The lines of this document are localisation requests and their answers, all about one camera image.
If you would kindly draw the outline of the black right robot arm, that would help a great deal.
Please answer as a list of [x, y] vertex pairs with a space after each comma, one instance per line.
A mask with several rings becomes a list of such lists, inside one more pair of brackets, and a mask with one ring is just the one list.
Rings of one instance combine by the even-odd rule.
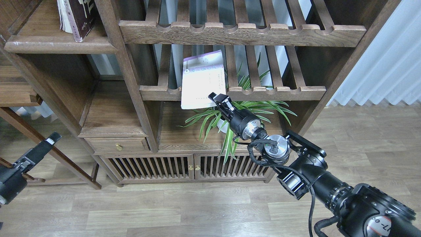
[[329, 171], [326, 153], [320, 147], [288, 130], [284, 136], [269, 136], [260, 119], [247, 109], [238, 110], [229, 96], [211, 93], [230, 128], [242, 140], [251, 140], [247, 149], [251, 160], [271, 167], [290, 195], [301, 199], [310, 192], [309, 233], [324, 237], [321, 231], [336, 224], [346, 237], [419, 237], [412, 221], [415, 212], [365, 183], [355, 187]]

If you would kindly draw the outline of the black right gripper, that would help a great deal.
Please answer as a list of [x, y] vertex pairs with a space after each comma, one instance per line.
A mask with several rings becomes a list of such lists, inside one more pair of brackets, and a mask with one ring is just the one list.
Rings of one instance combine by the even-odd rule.
[[255, 140], [264, 128], [261, 120], [249, 110], [236, 110], [231, 98], [225, 94], [210, 93], [212, 100], [225, 119], [230, 120], [230, 129], [242, 140]]

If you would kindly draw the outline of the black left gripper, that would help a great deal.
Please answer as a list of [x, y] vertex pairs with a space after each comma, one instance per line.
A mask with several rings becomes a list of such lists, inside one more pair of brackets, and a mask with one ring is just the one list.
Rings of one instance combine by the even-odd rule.
[[59, 133], [53, 132], [47, 139], [41, 141], [36, 147], [31, 148], [22, 155], [13, 163], [11, 168], [1, 164], [1, 204], [9, 204], [27, 186], [27, 180], [22, 174], [37, 165], [61, 137]]

